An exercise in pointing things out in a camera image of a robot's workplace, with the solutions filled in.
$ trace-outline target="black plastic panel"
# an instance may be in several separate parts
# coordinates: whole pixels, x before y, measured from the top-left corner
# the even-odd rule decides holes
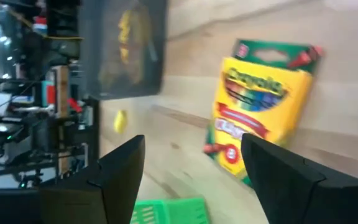
[[[41,187],[44,224],[130,223],[144,155],[144,136],[135,136],[57,185]]]
[[[120,27],[126,15],[126,26]],[[83,1],[81,61],[90,95],[110,100],[159,92],[166,17],[167,0]],[[122,57],[125,49],[127,58]]]
[[[241,153],[270,224],[358,224],[358,179],[252,134]]]

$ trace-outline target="mesh container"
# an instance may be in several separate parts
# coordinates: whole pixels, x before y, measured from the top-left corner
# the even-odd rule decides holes
[[[209,224],[202,198],[136,202],[131,224]]]

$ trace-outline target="yellow object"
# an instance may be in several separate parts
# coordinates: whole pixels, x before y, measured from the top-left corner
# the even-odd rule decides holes
[[[127,126],[127,112],[125,110],[119,110],[114,120],[115,132],[122,134]]]
[[[254,56],[255,49],[265,45],[245,43],[249,46],[239,45],[240,52],[223,61],[204,152],[249,184],[242,135],[251,133],[275,144],[287,141],[310,88],[316,59],[308,58],[312,48],[270,44],[282,52],[288,49],[290,60],[267,63]]]

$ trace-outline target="crayola crayon box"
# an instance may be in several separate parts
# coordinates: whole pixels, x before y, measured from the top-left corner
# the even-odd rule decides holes
[[[239,40],[233,56],[223,60],[204,152],[250,185],[240,150],[242,134],[286,142],[320,55],[321,49],[311,45]]]

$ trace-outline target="crayola logo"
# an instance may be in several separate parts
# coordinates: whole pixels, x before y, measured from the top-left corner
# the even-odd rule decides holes
[[[272,77],[268,77],[266,79],[260,77],[253,77],[252,75],[238,72],[235,68],[230,68],[227,71],[227,77],[232,81],[239,81],[245,83],[247,85],[247,88],[249,89],[252,89],[257,86],[261,89],[271,91],[278,96],[283,96],[285,93],[282,84],[280,82],[275,81]]]

